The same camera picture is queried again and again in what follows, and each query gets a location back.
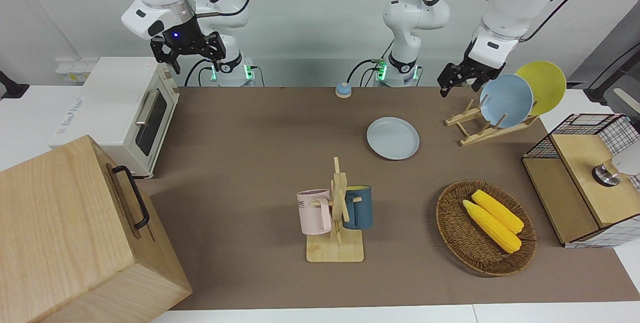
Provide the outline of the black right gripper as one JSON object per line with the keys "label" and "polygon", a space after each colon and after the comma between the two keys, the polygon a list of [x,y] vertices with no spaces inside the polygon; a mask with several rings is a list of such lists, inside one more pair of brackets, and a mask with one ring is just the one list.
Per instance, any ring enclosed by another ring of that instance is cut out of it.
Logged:
{"label": "black right gripper", "polygon": [[212,61],[215,72],[221,72],[222,59],[226,58],[226,47],[221,34],[213,31],[211,34],[202,33],[196,14],[188,21],[170,27],[161,36],[154,36],[150,40],[150,48],[158,63],[170,65],[177,75],[182,68],[178,57],[181,55],[199,55]]}

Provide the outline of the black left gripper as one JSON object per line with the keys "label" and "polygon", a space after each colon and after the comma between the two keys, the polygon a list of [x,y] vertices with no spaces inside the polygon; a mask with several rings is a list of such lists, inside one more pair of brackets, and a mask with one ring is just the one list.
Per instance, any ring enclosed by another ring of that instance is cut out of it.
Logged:
{"label": "black left gripper", "polygon": [[478,92],[480,88],[490,80],[494,79],[494,68],[484,63],[465,56],[461,63],[448,63],[443,68],[437,78],[440,86],[439,93],[442,98],[446,98],[450,88],[466,83],[471,80],[471,88]]}

